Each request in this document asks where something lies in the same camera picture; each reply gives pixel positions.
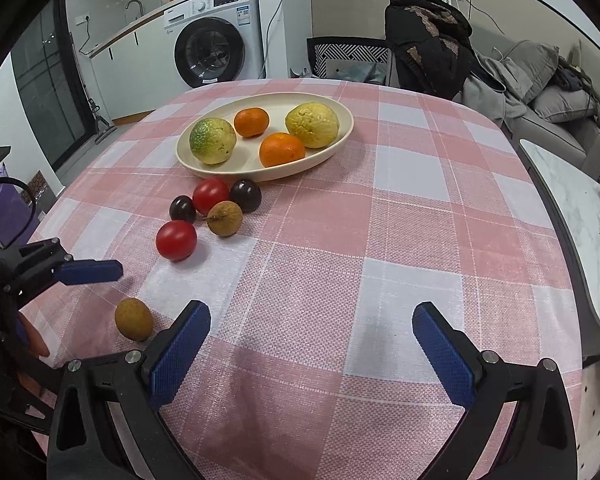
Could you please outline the person's left hand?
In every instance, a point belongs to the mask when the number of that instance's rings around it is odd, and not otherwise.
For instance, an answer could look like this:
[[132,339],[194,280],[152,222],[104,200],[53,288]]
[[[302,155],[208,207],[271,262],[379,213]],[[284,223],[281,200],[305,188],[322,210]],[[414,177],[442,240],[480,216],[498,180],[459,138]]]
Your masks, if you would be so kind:
[[18,313],[18,320],[27,335],[28,350],[32,356],[35,356],[36,358],[48,358],[50,356],[50,349],[47,347],[40,332],[21,312]]

